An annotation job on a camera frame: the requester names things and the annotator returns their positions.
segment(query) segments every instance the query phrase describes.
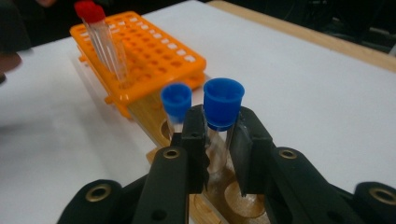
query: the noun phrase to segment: orange plastic rack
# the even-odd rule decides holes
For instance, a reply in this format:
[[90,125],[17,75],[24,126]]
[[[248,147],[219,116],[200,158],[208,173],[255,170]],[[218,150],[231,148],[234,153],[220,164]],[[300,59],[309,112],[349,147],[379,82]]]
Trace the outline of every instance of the orange plastic rack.
[[205,59],[136,13],[110,16],[106,23],[113,40],[121,41],[125,49],[128,72],[123,82],[100,62],[84,24],[73,26],[70,34],[81,60],[88,62],[105,87],[105,101],[115,104],[124,117],[131,117],[127,105],[168,83],[181,81],[195,89],[205,82]]

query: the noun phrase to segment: test tube with red cap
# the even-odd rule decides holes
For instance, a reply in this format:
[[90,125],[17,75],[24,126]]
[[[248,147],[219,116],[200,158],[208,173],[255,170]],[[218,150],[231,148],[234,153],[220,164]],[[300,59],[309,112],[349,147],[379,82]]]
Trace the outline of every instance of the test tube with red cap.
[[126,62],[120,54],[124,52],[114,44],[102,7],[93,1],[79,1],[75,3],[75,9],[83,20],[99,60],[119,81],[123,81],[126,77]]

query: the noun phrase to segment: white tabletop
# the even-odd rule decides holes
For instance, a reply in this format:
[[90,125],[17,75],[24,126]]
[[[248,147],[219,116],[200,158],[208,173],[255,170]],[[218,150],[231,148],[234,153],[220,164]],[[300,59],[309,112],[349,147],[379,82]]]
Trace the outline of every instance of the white tabletop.
[[[275,143],[329,182],[396,188],[396,74],[199,2],[145,18],[204,56],[210,77],[241,82]],[[0,223],[55,223],[85,184],[124,186],[149,170],[154,144],[104,103],[78,56],[72,38],[34,48],[0,87]]]

